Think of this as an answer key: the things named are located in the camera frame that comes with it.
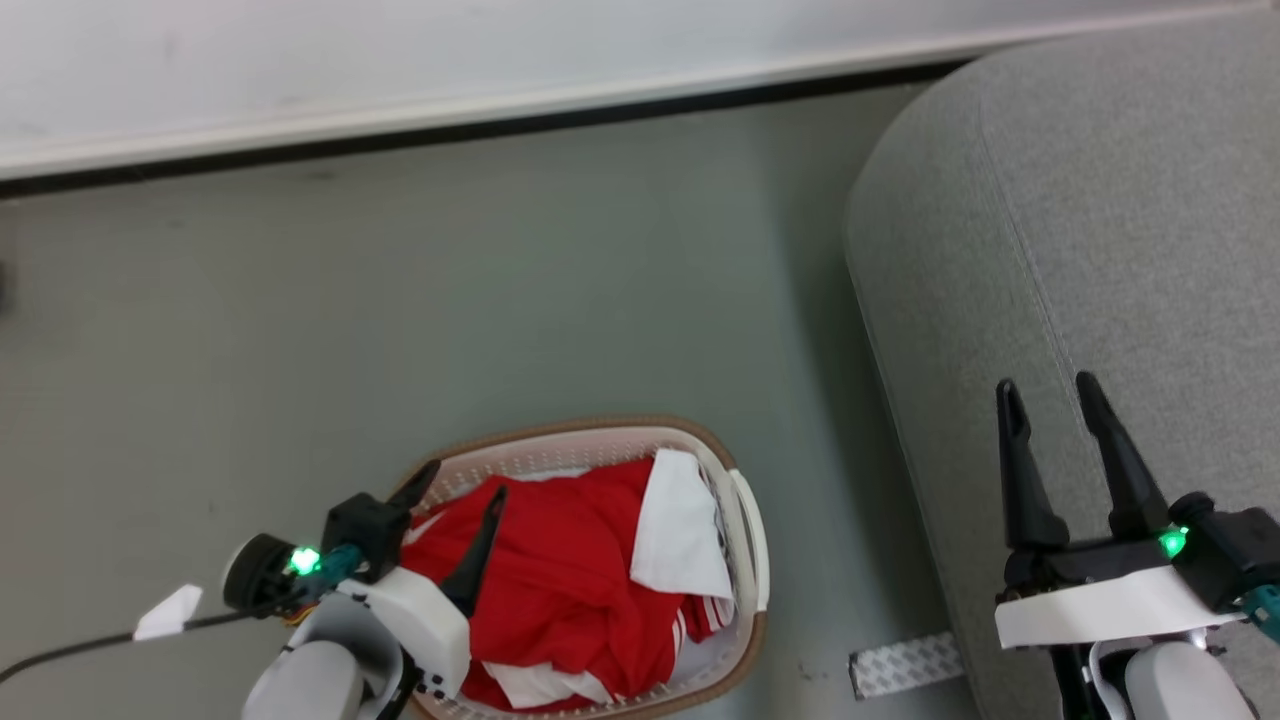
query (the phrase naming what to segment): teal connector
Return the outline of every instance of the teal connector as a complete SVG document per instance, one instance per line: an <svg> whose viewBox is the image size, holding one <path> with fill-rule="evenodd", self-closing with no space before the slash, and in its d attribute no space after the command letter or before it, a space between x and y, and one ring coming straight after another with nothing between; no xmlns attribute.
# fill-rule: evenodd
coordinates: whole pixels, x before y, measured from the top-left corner
<svg viewBox="0 0 1280 720"><path fill-rule="evenodd" d="M302 591L302 605L320 600L320 596L338 587L338 583L356 574L364 560L360 548L353 544L340 544L320 559L315 570L293 580L294 591Z"/></svg>
<svg viewBox="0 0 1280 720"><path fill-rule="evenodd" d="M1244 614L1265 635L1280 644L1280 589L1262 585L1245 593Z"/></svg>

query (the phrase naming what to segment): black cable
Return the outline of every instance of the black cable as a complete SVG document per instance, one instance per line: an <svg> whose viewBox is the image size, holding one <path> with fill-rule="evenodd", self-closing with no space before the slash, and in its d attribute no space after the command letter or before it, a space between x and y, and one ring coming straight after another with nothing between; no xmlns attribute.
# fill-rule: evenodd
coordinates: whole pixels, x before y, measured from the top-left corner
<svg viewBox="0 0 1280 720"><path fill-rule="evenodd" d="M97 638L96 641L88 641L76 644L69 644L67 647L60 647L58 650L51 650L49 652L41 652L40 655L32 655L26 660L14 662L0 673L0 683L4 683L9 678L13 678L18 673L28 667L35 667L36 665L42 665L54 660L60 660L63 657L69 657L72 655L79 655L82 652L88 652L91 650L99 650L104 647L111 647L113 644L124 644L133 642L133 633L120 633L118 635L108 635L105 638Z"/></svg>
<svg viewBox="0 0 1280 720"><path fill-rule="evenodd" d="M201 618L200 620L187 620L186 623L182 624L182 632L186 633L187 630L198 630L201 628L212 628L216 625L225 625L227 623L234 623L237 620L244 620L246 618L252 618L264 611L274 610L294 598L296 596L291 596L280 600L273 600L271 602L264 602L262 605L257 607L250 607L248 610L237 610L234 612L227 612L225 615ZM19 660L18 662L14 662L9 667L5 667L5 670L0 673L0 683L4 683L9 678L13 678L18 673L22 673L23 670L35 667L36 665L44 665L45 662L61 660L63 657L70 657L72 655L79 655L82 652L88 652L91 650L101 650L104 647L125 644L131 642L133 642L133 633L120 633L118 635L106 635L105 638L86 641L82 643L76 643L76 644L69 644L67 647L50 650L47 652L41 652L40 655L32 655L26 660Z"/></svg>

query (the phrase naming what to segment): white cloth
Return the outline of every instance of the white cloth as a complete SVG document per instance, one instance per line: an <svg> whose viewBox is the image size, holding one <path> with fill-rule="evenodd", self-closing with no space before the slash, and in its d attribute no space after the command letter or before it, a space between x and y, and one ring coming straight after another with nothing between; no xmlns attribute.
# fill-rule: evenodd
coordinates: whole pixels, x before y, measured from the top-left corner
<svg viewBox="0 0 1280 720"><path fill-rule="evenodd" d="M733 600L716 510L698 459L659 450L640 505L631 579L658 592Z"/></svg>
<svg viewBox="0 0 1280 720"><path fill-rule="evenodd" d="M613 702L609 691L595 675L590 673L579 673L577 675L558 673L552 670L550 662L532 667L485 662L484 669L493 675L494 680L498 680L503 694L516 710L538 707L576 694L600 705Z"/></svg>
<svg viewBox="0 0 1280 720"><path fill-rule="evenodd" d="M631 579L658 592L705 596L713 630L733 618L733 584L721 550L716 512L716 498L703 482L698 459L678 450L659 450L640 503ZM677 662L685 646L685 623L684 614L677 612L671 628ZM602 705L621 700L611 697L595 675L568 675L553 670L550 662L531 667L485 662L484 667L516 710L575 694Z"/></svg>

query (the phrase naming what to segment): clothes in basket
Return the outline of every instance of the clothes in basket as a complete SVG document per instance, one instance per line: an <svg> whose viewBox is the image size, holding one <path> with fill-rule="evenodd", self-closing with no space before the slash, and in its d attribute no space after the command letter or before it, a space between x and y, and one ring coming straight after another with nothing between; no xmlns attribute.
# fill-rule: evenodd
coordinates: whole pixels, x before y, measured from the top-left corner
<svg viewBox="0 0 1280 720"><path fill-rule="evenodd" d="M577 477L492 477L421 520L401 564L443 579L499 487L507 503L471 619L468 698L552 711L634 697L671 678L686 638L732 620L716 501L681 451Z"/></svg>

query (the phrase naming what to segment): white stripe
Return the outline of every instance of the white stripe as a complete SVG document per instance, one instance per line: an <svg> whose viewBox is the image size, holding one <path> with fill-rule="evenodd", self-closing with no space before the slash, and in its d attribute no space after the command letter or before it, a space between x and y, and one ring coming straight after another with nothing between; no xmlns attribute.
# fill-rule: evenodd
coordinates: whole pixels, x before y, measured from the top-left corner
<svg viewBox="0 0 1280 720"><path fill-rule="evenodd" d="M710 629L710 632L714 633L714 632L719 630L721 628L723 628L723 625L721 625L719 621L716 619L716 601L714 600L712 600L712 598L709 598L707 596L703 596L703 612L707 614L707 626Z"/></svg>
<svg viewBox="0 0 1280 720"><path fill-rule="evenodd" d="M726 600L722 597L712 598L716 603L716 611L719 614L721 626L728 625L733 621L733 609L736 607L732 600Z"/></svg>
<svg viewBox="0 0 1280 720"><path fill-rule="evenodd" d="M676 666L680 665L680 651L685 647L685 635L680 632L680 611L676 611L676 619L671 621L671 641L672 641L672 653L671 653L671 671L676 671Z"/></svg>
<svg viewBox="0 0 1280 720"><path fill-rule="evenodd" d="M412 530L404 533L404 538L401 539L401 547L408 547L408 546L413 544L415 542L417 542L419 539L421 539L422 534L426 533L426 530L430 529L431 525L434 525L436 520L439 520L440 518L444 518L444 512L448 512L448 510L444 510L442 512L436 512L435 515L431 515L425 523L422 523L421 525L419 525L419 527L413 528Z"/></svg>

